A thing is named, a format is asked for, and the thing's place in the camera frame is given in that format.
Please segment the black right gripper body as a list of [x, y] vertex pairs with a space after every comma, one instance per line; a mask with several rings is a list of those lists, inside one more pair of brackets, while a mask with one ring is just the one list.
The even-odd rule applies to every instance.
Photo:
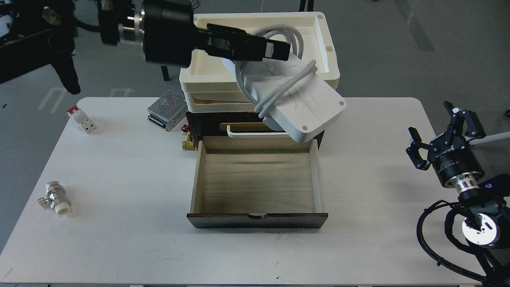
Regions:
[[443, 187], [453, 188], [451, 179], [458, 175], [472, 174], [476, 180], [485, 175], [465, 138], [453, 136], [448, 145], [446, 141], [446, 135], [441, 134], [430, 142], [437, 148], [430, 151], [430, 163]]

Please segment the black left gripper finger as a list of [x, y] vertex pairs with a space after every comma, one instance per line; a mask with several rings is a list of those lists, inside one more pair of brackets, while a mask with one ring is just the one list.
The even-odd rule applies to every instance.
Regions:
[[279, 61], [287, 61], [291, 53], [291, 44], [285, 41], [273, 39], [263, 39], [264, 52], [261, 61], [264, 59], [272, 59]]
[[230, 60], [261, 61], [266, 56], [265, 38], [251, 35], [246, 31], [219, 24], [207, 24], [209, 38], [205, 51], [213, 57]]

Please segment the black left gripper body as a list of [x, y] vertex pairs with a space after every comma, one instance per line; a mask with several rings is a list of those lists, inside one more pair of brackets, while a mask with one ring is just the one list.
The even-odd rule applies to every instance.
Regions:
[[194, 24], [190, 0], [144, 0], [143, 11], [146, 62], [189, 67], [193, 50], [206, 48], [208, 34]]

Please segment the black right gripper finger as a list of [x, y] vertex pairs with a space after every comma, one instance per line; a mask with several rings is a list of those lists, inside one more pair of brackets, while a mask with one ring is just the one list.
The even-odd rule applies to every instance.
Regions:
[[426, 171], [430, 167], [430, 162], [422, 158], [419, 149], [428, 149], [428, 145], [422, 142], [422, 138], [417, 129], [408, 127], [408, 131], [410, 133], [410, 146], [406, 149], [406, 154], [409, 156], [416, 169]]
[[445, 132], [445, 145], [451, 144], [454, 138], [463, 138], [464, 141], [470, 142], [486, 137], [486, 132], [475, 112], [455, 108], [448, 101], [444, 101], [443, 105], [451, 117]]

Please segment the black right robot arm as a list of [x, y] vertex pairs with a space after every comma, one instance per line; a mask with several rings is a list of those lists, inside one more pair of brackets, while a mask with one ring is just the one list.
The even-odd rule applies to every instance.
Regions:
[[[484, 287], [509, 285], [509, 175], [500, 174], [484, 182], [484, 171], [471, 151], [483, 142], [486, 133], [477, 114], [456, 108], [445, 101], [450, 116], [445, 132], [424, 143], [417, 129], [409, 127], [410, 146], [406, 149], [414, 167], [433, 167], [444, 188], [454, 188], [457, 202], [439, 200], [424, 209], [416, 227], [418, 242], [438, 266], [481, 282]], [[423, 235], [423, 224], [435, 210], [449, 207], [445, 216], [444, 233], [457, 249], [472, 254], [485, 271], [484, 275], [451, 263], [437, 254]]]

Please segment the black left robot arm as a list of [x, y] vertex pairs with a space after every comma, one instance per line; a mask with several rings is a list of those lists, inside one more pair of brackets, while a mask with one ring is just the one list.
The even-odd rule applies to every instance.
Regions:
[[291, 44], [218, 24], [194, 24], [189, 0], [97, 0], [98, 24], [75, 17], [73, 0], [2, 0], [1, 82], [51, 65], [64, 88], [81, 91], [72, 59], [77, 28], [99, 33], [104, 44], [139, 44], [149, 63], [190, 66], [199, 49], [233, 61], [286, 61]]

